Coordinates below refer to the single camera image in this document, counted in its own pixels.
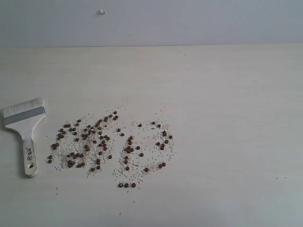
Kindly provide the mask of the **white wooden brush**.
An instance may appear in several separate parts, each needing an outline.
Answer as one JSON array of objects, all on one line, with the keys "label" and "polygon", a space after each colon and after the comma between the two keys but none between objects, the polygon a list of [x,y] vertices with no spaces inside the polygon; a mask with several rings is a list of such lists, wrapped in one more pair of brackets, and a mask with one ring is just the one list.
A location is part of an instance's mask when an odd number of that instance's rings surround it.
[{"label": "white wooden brush", "polygon": [[34,137],[37,126],[46,117],[44,100],[35,98],[4,107],[1,113],[4,128],[16,132],[22,139],[25,175],[35,177],[38,173],[38,162]]}]

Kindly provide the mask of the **brown and white grains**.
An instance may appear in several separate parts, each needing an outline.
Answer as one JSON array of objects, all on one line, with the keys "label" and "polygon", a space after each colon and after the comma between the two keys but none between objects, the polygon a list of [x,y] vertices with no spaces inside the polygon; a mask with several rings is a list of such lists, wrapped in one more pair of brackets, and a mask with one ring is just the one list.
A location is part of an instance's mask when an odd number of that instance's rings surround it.
[{"label": "brown and white grains", "polygon": [[44,170],[62,177],[105,177],[127,191],[163,180],[178,155],[174,113],[164,103],[121,103],[55,114],[45,127],[49,144]]}]

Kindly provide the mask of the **white blob on wall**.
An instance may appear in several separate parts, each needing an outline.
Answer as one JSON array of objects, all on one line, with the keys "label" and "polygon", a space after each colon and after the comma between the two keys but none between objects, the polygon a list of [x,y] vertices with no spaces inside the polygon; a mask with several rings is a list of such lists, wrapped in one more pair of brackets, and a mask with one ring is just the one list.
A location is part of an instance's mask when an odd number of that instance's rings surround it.
[{"label": "white blob on wall", "polygon": [[98,15],[105,15],[106,12],[102,9],[100,9],[98,12],[97,12]]}]

